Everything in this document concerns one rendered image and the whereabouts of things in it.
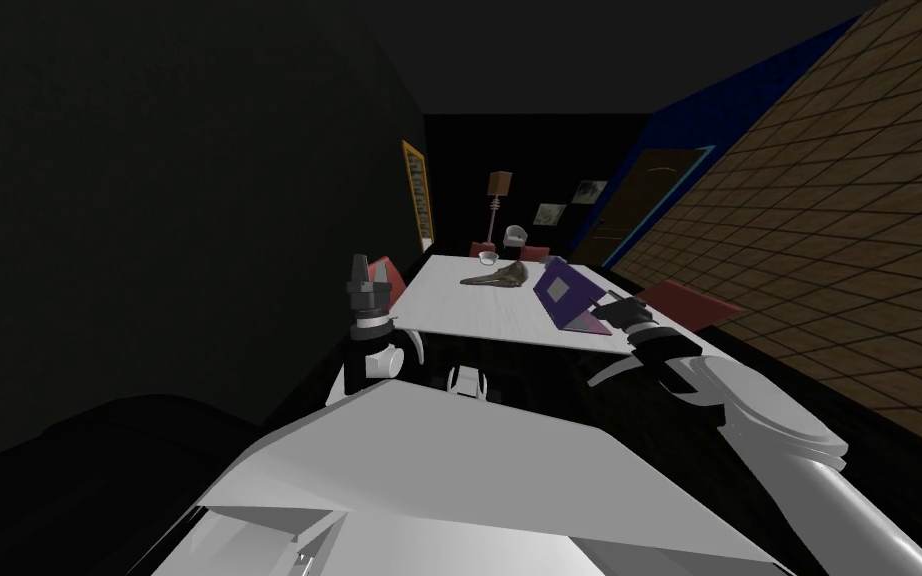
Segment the white table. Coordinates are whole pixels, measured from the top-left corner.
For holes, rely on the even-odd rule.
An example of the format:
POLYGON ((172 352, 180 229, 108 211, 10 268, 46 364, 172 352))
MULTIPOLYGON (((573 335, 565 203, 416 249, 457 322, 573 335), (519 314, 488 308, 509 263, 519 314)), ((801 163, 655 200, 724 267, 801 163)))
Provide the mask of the white table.
POLYGON ((554 325, 533 288, 544 272, 528 263, 529 279, 518 288, 462 285, 461 280, 494 271, 476 258, 433 255, 391 308, 395 327, 423 334, 628 354, 626 335, 562 331, 554 325))

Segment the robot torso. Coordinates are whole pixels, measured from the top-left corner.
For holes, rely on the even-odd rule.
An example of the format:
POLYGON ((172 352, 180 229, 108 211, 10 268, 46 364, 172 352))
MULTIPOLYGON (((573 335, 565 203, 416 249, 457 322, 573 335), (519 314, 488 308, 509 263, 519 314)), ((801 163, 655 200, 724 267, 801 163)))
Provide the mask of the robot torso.
POLYGON ((794 576, 594 427, 386 380, 264 436, 151 576, 794 576))

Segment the brown door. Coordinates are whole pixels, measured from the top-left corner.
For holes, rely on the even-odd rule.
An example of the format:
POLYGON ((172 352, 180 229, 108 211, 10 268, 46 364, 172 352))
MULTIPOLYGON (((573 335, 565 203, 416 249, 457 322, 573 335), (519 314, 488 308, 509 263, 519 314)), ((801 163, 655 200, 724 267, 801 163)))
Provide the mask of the brown door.
POLYGON ((600 266, 705 155, 703 149, 646 149, 595 217, 569 260, 600 266))

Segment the dark brown lumpy object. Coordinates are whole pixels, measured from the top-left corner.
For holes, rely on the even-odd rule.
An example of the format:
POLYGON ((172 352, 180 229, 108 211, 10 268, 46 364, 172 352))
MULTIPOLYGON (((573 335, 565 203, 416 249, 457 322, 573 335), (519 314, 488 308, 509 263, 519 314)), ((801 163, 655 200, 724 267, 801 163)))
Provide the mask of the dark brown lumpy object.
POLYGON ((461 285, 519 288, 526 284, 528 270, 522 261, 512 261, 492 274, 463 279, 461 285))

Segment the purple laptop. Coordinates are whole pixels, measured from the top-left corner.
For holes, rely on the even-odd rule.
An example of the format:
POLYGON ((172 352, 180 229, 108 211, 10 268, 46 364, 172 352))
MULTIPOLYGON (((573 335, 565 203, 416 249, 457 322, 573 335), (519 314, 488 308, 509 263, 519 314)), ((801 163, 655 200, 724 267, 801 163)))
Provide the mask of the purple laptop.
POLYGON ((554 325, 562 331, 611 335, 611 329, 591 314, 607 293, 560 257, 548 256, 534 292, 554 325))

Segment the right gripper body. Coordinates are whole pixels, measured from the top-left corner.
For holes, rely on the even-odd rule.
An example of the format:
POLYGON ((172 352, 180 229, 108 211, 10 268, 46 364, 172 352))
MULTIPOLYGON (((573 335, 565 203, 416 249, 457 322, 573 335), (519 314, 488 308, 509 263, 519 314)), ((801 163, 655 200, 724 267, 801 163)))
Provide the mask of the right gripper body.
POLYGON ((637 297, 606 304, 606 323, 625 332, 641 331, 657 325, 646 304, 637 297))

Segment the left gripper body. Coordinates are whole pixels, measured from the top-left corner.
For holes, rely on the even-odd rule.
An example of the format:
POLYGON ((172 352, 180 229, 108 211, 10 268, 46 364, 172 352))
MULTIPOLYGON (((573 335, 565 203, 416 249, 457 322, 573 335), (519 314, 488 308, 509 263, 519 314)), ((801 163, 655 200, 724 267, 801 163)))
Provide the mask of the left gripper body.
POLYGON ((348 281, 349 307, 355 317, 388 316, 393 285, 389 282, 348 281))

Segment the brown floor lamp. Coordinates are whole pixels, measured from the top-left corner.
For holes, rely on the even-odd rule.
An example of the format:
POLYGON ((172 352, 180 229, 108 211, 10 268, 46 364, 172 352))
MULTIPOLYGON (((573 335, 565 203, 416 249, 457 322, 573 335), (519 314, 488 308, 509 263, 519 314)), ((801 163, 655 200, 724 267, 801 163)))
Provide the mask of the brown floor lamp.
POLYGON ((489 207, 490 217, 486 236, 487 243, 492 243, 496 214, 500 209, 500 198, 508 195, 511 180, 511 172, 495 171, 489 174, 487 195, 490 196, 492 200, 489 207))

